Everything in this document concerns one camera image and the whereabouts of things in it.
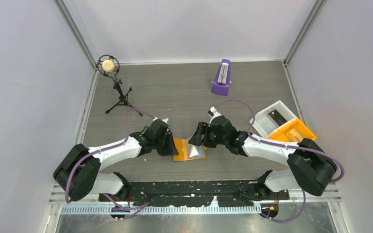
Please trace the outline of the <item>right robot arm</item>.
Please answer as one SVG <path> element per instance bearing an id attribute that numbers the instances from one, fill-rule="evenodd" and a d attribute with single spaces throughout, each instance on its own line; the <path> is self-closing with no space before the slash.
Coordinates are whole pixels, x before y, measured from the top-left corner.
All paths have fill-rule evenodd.
<path id="1" fill-rule="evenodd" d="M 223 145 L 232 154 L 264 158 L 287 166 L 286 170 L 268 170 L 257 178 L 258 194 L 264 199 L 298 188 L 321 196 L 338 169 L 311 139 L 284 143 L 261 138 L 238 131 L 225 116 L 215 116 L 209 123 L 200 122 L 188 143 L 206 148 Z"/>

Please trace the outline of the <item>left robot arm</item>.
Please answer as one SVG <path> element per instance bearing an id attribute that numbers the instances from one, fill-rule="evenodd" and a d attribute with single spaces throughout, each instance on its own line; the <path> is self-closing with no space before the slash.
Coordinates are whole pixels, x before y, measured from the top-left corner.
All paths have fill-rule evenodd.
<path id="1" fill-rule="evenodd" d="M 166 118 L 154 118 L 149 127 L 114 143 L 89 148 L 83 144 L 74 145 L 55 169 L 53 178 L 63 188 L 66 203 L 97 193 L 123 201 L 130 193 L 126 179 L 118 172 L 105 174 L 101 171 L 152 151 L 161 156 L 178 153 Z"/>

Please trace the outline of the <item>orange leather card holder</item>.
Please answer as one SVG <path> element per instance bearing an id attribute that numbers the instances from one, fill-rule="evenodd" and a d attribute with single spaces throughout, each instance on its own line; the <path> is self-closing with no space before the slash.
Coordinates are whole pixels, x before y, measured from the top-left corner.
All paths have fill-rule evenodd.
<path id="1" fill-rule="evenodd" d="M 173 161 L 183 162 L 206 158 L 206 148 L 203 146 L 191 145 L 188 143 L 188 140 L 180 138 L 175 138 L 174 144 L 178 151 L 178 155 L 173 156 Z"/>

